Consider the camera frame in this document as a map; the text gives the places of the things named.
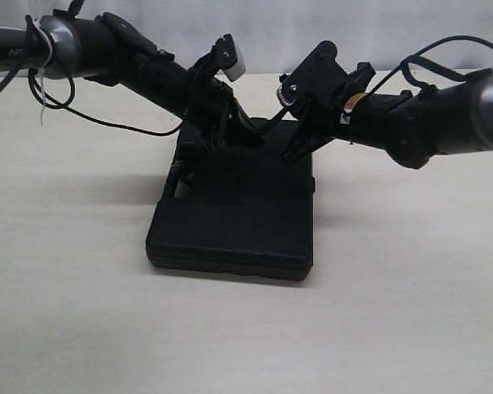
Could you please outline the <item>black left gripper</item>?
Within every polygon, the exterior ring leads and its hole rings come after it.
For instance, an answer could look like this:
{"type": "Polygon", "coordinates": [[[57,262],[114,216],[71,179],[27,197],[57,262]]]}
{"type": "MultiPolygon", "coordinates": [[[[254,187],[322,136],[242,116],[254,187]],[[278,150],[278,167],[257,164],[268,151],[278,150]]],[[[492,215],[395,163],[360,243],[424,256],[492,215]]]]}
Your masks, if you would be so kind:
{"type": "Polygon", "coordinates": [[[212,57],[200,58],[189,69],[191,79],[182,123],[196,130],[184,132],[185,181],[196,181],[206,174],[219,147],[260,149],[265,142],[233,97],[233,90],[214,77],[217,70],[212,57]]]}

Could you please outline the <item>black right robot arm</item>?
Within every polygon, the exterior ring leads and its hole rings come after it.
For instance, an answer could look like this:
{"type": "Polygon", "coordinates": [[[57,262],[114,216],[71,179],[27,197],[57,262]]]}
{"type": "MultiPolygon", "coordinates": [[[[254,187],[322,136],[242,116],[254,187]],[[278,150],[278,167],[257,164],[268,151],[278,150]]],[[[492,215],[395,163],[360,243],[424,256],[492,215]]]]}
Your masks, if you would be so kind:
{"type": "Polygon", "coordinates": [[[410,169],[434,156],[493,151],[493,70],[460,74],[429,68],[456,84],[440,89],[404,67],[417,94],[408,89],[375,94],[367,89],[376,74],[368,62],[350,73],[337,63],[304,62],[282,77],[277,91],[298,121],[283,160],[295,163],[333,140],[382,149],[410,169]]]}

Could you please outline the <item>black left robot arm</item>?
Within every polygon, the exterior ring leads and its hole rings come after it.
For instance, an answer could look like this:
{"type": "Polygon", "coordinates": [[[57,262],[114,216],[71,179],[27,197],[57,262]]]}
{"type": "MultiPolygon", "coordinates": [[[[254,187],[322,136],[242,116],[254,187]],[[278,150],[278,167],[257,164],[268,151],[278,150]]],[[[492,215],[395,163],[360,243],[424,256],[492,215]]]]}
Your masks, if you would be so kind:
{"type": "Polygon", "coordinates": [[[265,143],[232,88],[216,78],[221,71],[235,81],[245,72],[230,34],[220,36],[186,69],[120,16],[105,12],[85,20],[71,10],[56,10],[39,21],[26,16],[24,29],[0,27],[0,72],[5,73],[0,93],[21,70],[28,72],[30,90],[44,108],[71,112],[74,80],[83,78],[123,85],[178,117],[180,124],[161,136],[191,126],[204,154],[220,148],[260,149],[265,143]]]}

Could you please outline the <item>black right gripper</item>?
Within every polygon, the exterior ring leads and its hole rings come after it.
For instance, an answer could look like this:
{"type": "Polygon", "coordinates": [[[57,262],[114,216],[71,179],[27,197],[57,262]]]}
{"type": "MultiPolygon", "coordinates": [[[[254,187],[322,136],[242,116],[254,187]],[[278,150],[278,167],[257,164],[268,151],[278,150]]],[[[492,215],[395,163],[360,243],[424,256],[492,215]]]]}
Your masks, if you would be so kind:
{"type": "Polygon", "coordinates": [[[286,164],[305,158],[334,139],[345,102],[366,90],[374,77],[374,68],[369,62],[359,62],[357,68],[347,74],[347,81],[328,107],[316,105],[307,98],[294,104],[291,114],[298,120],[297,128],[280,154],[286,164]]]}

